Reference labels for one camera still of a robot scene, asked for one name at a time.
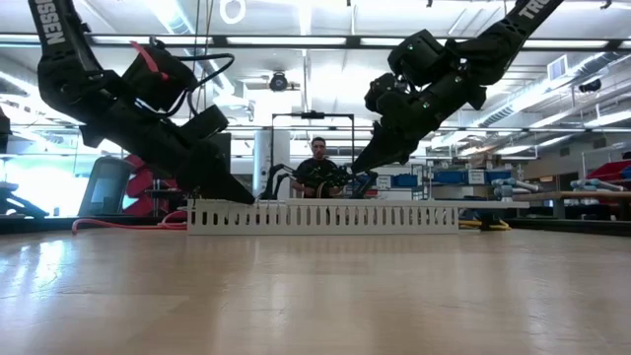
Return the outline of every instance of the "table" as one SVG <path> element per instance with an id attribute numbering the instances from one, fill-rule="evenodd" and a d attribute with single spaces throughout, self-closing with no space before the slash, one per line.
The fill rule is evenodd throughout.
<path id="1" fill-rule="evenodd" d="M 614 192 L 614 191 L 553 191 L 518 194 L 513 196 L 515 201 L 547 201 L 553 200 L 554 217 L 565 219 L 565 203 L 566 199 L 611 199 L 618 201 L 620 205 L 620 220 L 631 220 L 629 211 L 629 201 L 631 201 L 631 192 Z"/>
<path id="2" fill-rule="evenodd" d="M 631 354 L 631 240 L 0 238 L 2 355 Z"/>

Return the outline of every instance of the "yellow object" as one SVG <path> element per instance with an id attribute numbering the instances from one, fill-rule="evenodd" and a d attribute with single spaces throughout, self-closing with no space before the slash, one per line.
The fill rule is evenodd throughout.
<path id="1" fill-rule="evenodd" d="M 511 231 L 511 226 L 509 226 L 508 223 L 500 220 L 500 225 L 499 226 L 489 226 L 492 230 L 494 231 Z M 480 226 L 482 226 L 482 222 L 480 221 L 464 221 L 464 220 L 460 220 L 458 221 L 458 224 L 461 227 L 474 227 L 474 228 L 479 228 Z"/>

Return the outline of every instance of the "hose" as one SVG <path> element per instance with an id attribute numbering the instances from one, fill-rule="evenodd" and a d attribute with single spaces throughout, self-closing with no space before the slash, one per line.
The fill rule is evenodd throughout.
<path id="1" fill-rule="evenodd" d="M 101 220 L 93 219 L 93 218 L 80 218 L 72 224 L 72 235 L 73 236 L 77 235 L 78 233 L 77 230 L 79 228 L 79 225 L 82 225 L 82 224 L 92 224 L 92 225 L 108 227 L 108 228 L 121 228 L 121 229 L 126 229 L 126 230 L 135 230 L 135 231 L 156 231 L 156 230 L 185 231 L 186 230 L 185 223 L 169 223 L 168 222 L 174 216 L 180 216 L 180 215 L 181 217 L 186 216 L 186 211 L 172 212 L 168 214 L 167 216 L 165 216 L 162 222 L 160 222 L 156 226 L 129 226 L 129 225 L 122 225 L 122 224 L 117 224 L 117 223 L 101 221 Z"/>

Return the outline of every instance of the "red machine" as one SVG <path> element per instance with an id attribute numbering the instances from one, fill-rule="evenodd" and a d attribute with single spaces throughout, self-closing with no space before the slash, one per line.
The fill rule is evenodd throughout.
<path id="1" fill-rule="evenodd" d="M 168 214 L 169 202 L 153 198 L 147 190 L 177 188 L 175 180 L 156 178 L 147 164 L 138 156 L 130 155 L 125 160 L 135 167 L 126 193 L 127 196 L 138 198 L 138 200 L 125 208 L 123 212 L 136 217 Z"/>

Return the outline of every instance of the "black shirt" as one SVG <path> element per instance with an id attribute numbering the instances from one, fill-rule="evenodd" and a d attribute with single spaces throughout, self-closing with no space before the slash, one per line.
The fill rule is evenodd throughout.
<path id="1" fill-rule="evenodd" d="M 296 172 L 298 175 L 298 177 L 296 178 L 296 181 L 298 183 L 305 183 L 305 179 L 301 176 L 311 174 L 314 170 L 320 170 L 320 173 L 322 175 L 327 175 L 335 171 L 336 169 L 337 169 L 337 166 L 335 165 L 335 163 L 329 161 L 326 158 L 322 160 L 309 158 L 298 165 L 298 168 L 296 169 Z M 315 196 L 309 196 L 305 193 L 305 197 L 313 198 Z M 328 195 L 328 191 L 323 191 L 322 197 L 330 197 Z"/>

